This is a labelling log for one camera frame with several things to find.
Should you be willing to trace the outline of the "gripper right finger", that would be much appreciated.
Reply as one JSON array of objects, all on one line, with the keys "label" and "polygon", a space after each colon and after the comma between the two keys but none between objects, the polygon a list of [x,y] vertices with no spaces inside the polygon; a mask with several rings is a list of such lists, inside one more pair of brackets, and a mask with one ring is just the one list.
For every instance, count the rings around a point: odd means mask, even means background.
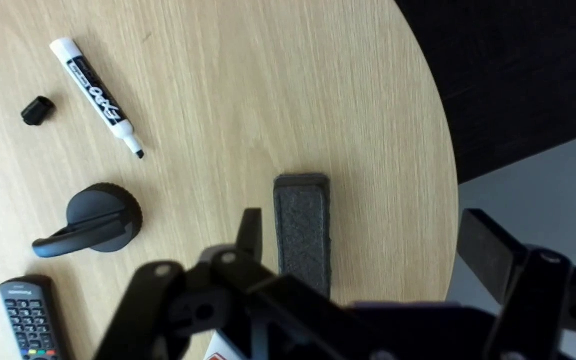
[{"label": "gripper right finger", "polygon": [[500,305],[485,360],[563,360],[563,331],[576,333],[576,265],[523,244],[484,210],[462,212],[458,256]]}]

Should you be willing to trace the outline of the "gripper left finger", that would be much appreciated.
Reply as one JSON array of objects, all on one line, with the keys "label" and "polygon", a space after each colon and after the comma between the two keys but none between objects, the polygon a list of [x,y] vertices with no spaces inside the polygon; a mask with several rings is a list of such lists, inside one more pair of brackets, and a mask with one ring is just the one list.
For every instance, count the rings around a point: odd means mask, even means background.
[{"label": "gripper left finger", "polygon": [[351,360],[330,321],[343,312],[293,276],[260,261],[263,216],[243,212],[233,244],[139,268],[94,360],[183,360],[195,335],[215,331],[241,360]]}]

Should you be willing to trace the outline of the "black felt duster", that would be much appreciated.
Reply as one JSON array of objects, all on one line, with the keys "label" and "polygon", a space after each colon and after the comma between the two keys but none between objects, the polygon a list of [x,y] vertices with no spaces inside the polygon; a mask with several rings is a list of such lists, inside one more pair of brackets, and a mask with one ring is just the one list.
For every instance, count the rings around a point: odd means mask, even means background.
[{"label": "black felt duster", "polygon": [[273,185],[278,270],[330,299],[330,179],[324,173],[283,174]]}]

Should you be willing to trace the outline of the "white red box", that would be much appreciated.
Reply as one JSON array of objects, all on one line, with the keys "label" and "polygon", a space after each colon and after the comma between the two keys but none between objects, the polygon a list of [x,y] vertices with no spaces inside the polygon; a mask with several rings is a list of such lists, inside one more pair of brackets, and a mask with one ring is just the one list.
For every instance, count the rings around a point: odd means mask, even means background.
[{"label": "white red box", "polygon": [[206,348],[203,360],[249,360],[224,333],[215,331]]}]

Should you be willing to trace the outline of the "black remote control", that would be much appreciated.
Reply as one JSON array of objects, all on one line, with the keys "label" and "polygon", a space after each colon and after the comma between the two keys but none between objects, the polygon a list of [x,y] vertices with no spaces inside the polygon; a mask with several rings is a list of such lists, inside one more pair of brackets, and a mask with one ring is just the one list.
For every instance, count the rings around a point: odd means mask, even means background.
[{"label": "black remote control", "polygon": [[52,278],[25,275],[0,284],[21,360],[71,360]]}]

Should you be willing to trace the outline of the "white black dry-erase marker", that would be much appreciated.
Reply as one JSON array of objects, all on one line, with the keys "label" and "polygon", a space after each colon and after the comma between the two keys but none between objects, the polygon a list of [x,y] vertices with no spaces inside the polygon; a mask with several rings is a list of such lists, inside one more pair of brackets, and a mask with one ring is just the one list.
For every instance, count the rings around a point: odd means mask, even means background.
[{"label": "white black dry-erase marker", "polygon": [[124,109],[110,93],[105,82],[75,41],[71,38],[59,38],[49,47],[113,136],[123,141],[130,152],[139,159],[144,158],[144,150]]}]

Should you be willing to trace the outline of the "black marker cap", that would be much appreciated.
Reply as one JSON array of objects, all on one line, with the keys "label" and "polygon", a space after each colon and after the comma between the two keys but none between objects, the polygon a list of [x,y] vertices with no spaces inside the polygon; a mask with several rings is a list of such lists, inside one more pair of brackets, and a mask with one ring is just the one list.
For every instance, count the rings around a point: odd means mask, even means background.
[{"label": "black marker cap", "polygon": [[57,110],[55,103],[46,96],[37,96],[22,112],[23,123],[41,126]]}]

